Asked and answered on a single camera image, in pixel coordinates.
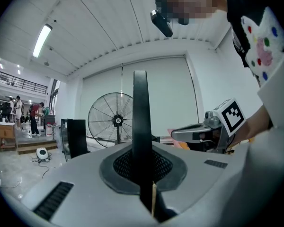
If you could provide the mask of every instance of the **fan guard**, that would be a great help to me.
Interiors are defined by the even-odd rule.
[[[90,108],[88,123],[91,135],[104,147],[111,141],[132,141],[133,98],[118,92],[103,95]]]

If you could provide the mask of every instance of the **ceiling light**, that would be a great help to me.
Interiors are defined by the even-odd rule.
[[[40,54],[40,51],[42,49],[42,46],[46,40],[46,38],[48,37],[49,35],[49,32],[52,30],[52,27],[48,24],[44,25],[39,37],[38,37],[38,40],[37,40],[37,43],[35,45],[35,48],[34,48],[34,52],[33,52],[33,56],[38,58],[39,57],[39,54]]]

